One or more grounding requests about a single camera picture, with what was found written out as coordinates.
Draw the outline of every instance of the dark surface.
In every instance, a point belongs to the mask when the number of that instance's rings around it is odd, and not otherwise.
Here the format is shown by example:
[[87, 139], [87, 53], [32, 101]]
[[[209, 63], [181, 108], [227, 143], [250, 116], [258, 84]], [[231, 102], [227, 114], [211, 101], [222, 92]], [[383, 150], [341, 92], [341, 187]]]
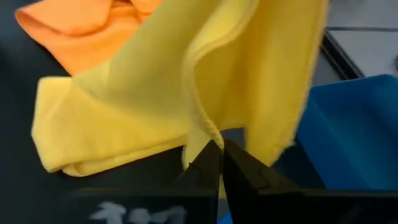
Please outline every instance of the dark surface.
[[[36, 85], [41, 77], [67, 73], [17, 24], [14, 10], [31, 2], [0, 1], [1, 222], [48, 223], [60, 198], [83, 187], [147, 189], [173, 181], [182, 171], [181, 148], [84, 178], [44, 170], [30, 136]], [[299, 147], [288, 149], [275, 166], [306, 187], [320, 184]]]

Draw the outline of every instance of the orange cloth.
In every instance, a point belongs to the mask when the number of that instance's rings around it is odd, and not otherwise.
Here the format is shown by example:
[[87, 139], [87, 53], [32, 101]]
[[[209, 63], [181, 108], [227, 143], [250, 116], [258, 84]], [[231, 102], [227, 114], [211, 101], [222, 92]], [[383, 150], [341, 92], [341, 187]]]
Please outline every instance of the orange cloth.
[[160, 1], [44, 0], [16, 19], [73, 76], [110, 59]]

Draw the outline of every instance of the yellow microfiber towel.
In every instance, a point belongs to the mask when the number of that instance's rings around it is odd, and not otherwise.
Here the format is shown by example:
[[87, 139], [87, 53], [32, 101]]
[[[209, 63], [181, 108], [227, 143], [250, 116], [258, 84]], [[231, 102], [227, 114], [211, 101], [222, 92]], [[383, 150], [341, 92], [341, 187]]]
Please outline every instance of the yellow microfiber towel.
[[164, 0], [116, 55], [41, 79], [32, 136], [49, 172], [86, 176], [246, 128], [271, 165], [300, 119], [327, 0]]

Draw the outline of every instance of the blue plastic container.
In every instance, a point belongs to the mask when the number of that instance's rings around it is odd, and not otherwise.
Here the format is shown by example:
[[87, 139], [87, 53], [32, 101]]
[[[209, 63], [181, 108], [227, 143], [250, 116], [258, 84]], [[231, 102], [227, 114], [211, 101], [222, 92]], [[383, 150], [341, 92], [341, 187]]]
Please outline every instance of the blue plastic container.
[[398, 79], [313, 87], [297, 137], [328, 189], [398, 189]]

